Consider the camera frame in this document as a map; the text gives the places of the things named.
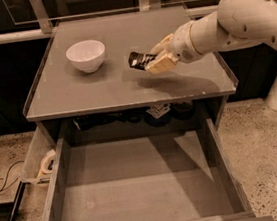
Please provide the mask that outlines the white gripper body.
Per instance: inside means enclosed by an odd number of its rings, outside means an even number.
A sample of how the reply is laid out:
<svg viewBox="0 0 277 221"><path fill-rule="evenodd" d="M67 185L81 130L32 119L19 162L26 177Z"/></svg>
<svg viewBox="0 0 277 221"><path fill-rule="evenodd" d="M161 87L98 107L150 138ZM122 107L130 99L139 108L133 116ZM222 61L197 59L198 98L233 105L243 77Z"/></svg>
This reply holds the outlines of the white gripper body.
<svg viewBox="0 0 277 221"><path fill-rule="evenodd" d="M182 63L193 63L193 61L202 58L202 54L195 49L191 38L191 28L193 25L194 21L190 20L190 22L179 26L170 39L169 49Z"/></svg>

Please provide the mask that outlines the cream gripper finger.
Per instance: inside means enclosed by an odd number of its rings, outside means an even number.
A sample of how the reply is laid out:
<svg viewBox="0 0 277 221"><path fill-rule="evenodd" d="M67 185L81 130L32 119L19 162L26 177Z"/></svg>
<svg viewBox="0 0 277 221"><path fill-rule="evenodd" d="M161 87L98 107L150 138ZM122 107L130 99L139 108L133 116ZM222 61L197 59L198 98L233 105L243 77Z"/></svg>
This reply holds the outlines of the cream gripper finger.
<svg viewBox="0 0 277 221"><path fill-rule="evenodd" d="M154 47L151 48L150 54L156 54L159 55L160 52L164 50L169 50L169 44L171 39L173 38L172 34L167 35L164 39L162 39L158 44L156 44Z"/></svg>
<svg viewBox="0 0 277 221"><path fill-rule="evenodd" d="M150 74L161 74L174 69L179 59L172 52L163 50L157 57L145 66Z"/></svg>

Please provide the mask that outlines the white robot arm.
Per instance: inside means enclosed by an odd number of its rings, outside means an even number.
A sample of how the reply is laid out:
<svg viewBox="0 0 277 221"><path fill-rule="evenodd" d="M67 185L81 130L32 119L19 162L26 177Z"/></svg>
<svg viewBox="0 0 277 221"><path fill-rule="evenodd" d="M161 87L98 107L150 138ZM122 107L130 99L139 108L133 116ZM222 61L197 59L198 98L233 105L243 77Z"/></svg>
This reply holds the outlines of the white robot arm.
<svg viewBox="0 0 277 221"><path fill-rule="evenodd" d="M173 69L177 62L192 63L209 52L225 52L267 44L277 51L275 0L220 0L218 9L198 21L190 20L150 51L156 58L150 73ZM277 110L277 76L265 100Z"/></svg>

